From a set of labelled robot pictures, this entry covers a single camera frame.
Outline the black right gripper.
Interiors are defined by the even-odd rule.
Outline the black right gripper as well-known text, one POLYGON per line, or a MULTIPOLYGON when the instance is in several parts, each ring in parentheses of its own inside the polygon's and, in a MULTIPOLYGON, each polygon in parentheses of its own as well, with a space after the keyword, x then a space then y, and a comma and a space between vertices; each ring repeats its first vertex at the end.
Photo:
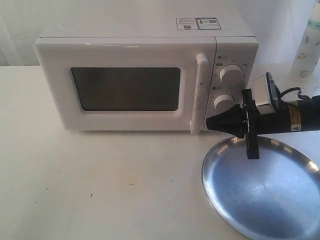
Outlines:
POLYGON ((258 117, 259 111, 253 99, 252 90, 242 90, 242 108, 236 104, 225 112, 208 117, 205 125, 208 130, 227 133, 246 142, 246 155, 249 160, 260 158, 258 143, 258 117))

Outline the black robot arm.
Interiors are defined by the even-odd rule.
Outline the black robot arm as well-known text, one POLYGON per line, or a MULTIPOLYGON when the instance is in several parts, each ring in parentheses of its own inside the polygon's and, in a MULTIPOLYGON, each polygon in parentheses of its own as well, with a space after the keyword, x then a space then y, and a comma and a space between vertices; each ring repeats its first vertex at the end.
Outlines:
POLYGON ((318 131, 320 129, 320 97, 293 102, 280 101, 279 108, 260 114, 252 91, 242 91, 242 105, 206 119, 207 129, 228 133, 246 140, 248 159, 259 159, 258 135, 318 131))

